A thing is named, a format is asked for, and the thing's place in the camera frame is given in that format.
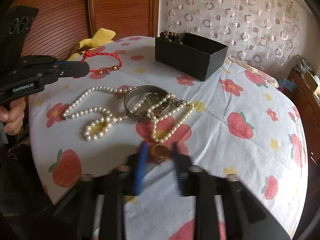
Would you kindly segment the person's left hand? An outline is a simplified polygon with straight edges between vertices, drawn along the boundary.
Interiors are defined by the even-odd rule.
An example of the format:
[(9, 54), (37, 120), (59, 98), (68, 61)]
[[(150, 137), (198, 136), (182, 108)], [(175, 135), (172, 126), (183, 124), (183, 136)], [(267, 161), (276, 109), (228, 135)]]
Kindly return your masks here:
[(12, 101), (9, 110), (1, 106), (1, 121), (5, 123), (4, 132), (7, 135), (17, 135), (20, 132), (23, 126), (25, 107), (25, 98)]

